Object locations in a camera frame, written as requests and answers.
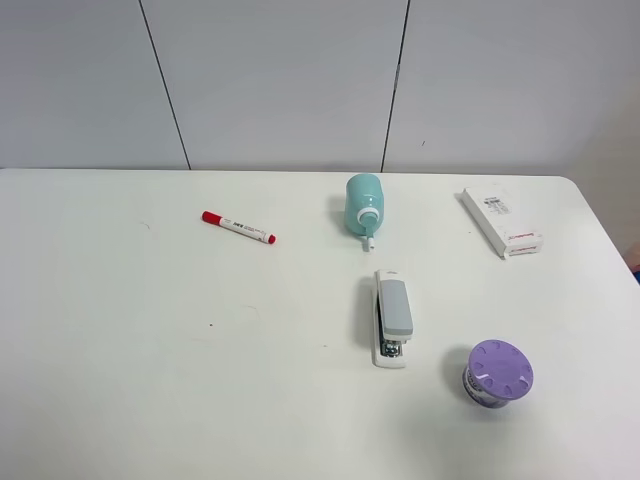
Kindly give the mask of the teal pencil sharpener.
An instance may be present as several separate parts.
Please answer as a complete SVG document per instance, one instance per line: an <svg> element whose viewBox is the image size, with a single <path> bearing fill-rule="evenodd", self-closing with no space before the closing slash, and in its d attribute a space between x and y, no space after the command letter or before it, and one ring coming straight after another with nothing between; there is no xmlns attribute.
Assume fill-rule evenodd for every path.
<svg viewBox="0 0 640 480"><path fill-rule="evenodd" d="M374 235L384 221L384 194L380 179L371 173L354 175L346 184L344 222L365 250L375 249Z"/></svg>

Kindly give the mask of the white flat cardboard box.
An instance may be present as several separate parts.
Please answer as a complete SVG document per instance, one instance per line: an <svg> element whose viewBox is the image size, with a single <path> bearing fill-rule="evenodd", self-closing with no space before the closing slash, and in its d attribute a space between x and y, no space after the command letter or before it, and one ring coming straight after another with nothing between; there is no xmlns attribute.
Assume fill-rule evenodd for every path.
<svg viewBox="0 0 640 480"><path fill-rule="evenodd" d="M498 185L467 187L460 199L501 259L542 250L543 235L504 188Z"/></svg>

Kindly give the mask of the purple lidded cup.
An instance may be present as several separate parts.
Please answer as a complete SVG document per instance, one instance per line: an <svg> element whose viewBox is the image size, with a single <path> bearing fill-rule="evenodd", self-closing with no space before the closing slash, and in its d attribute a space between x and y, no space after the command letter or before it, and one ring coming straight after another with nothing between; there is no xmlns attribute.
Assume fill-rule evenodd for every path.
<svg viewBox="0 0 640 480"><path fill-rule="evenodd" d="M534 371L520 349L503 340L490 339L471 349L462 383L476 403L499 409L531 391Z"/></svg>

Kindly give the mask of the red whiteboard marker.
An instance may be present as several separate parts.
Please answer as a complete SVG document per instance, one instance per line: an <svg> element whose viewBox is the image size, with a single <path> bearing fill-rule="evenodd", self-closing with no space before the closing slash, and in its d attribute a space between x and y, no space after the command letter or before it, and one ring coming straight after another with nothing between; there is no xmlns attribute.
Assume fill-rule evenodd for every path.
<svg viewBox="0 0 640 480"><path fill-rule="evenodd" d="M276 236L270 232L246 225L238 221L231 220L229 218L217 215L215 213L204 211L201 215L203 222L214 225L245 237L257 240L261 243L273 245L276 243Z"/></svg>

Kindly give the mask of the white grey stapler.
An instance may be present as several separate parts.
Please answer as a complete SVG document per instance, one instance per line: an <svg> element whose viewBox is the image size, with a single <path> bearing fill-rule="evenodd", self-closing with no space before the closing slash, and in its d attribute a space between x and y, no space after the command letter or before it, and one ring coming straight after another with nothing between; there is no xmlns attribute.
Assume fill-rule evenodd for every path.
<svg viewBox="0 0 640 480"><path fill-rule="evenodd" d="M406 344L414 333L407 285L396 270L377 270L374 280L373 364L378 368L402 369L406 366Z"/></svg>

